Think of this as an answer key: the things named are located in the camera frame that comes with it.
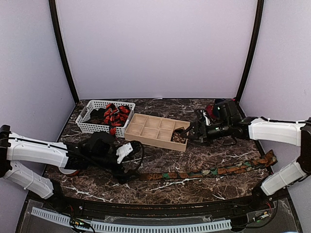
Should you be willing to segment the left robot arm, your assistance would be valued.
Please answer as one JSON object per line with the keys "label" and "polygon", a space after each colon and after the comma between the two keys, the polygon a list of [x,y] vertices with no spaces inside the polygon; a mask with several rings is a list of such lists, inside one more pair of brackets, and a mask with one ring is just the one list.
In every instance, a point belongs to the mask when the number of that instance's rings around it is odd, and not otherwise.
{"label": "left robot arm", "polygon": [[106,132],[94,132],[89,139],[78,144],[47,142],[26,138],[10,130],[0,128],[0,176],[29,190],[51,206],[63,212],[69,207],[58,182],[44,178],[21,161],[56,166],[65,175],[73,175],[90,166],[97,167],[112,175],[119,183],[126,183],[137,176],[137,169],[125,171],[122,162],[138,152],[145,153],[138,141],[121,146],[114,144],[115,138]]}

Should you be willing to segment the brown green patterned tie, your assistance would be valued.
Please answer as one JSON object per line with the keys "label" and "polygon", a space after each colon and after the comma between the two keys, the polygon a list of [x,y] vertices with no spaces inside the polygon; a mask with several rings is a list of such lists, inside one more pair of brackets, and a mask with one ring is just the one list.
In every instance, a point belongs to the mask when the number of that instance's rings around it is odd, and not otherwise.
{"label": "brown green patterned tie", "polygon": [[277,163],[277,158],[272,150],[268,151],[262,158],[242,161],[231,166],[212,167],[205,170],[188,172],[166,172],[166,173],[142,173],[140,181],[178,180],[191,178],[213,178],[246,173],[252,170],[265,169]]}

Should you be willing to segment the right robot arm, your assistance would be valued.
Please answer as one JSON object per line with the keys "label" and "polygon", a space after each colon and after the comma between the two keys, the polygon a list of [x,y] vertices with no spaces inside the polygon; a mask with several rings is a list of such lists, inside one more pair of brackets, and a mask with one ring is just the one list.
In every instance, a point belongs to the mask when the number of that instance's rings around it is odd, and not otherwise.
{"label": "right robot arm", "polygon": [[270,175],[259,185],[254,195],[248,199],[248,207],[259,210],[278,190],[297,182],[311,174],[311,122],[310,121],[276,121],[263,117],[246,117],[232,121],[226,120],[216,124],[206,121],[193,122],[182,133],[182,137],[203,142],[224,136],[244,140],[268,140],[287,143],[300,147],[300,156]]}

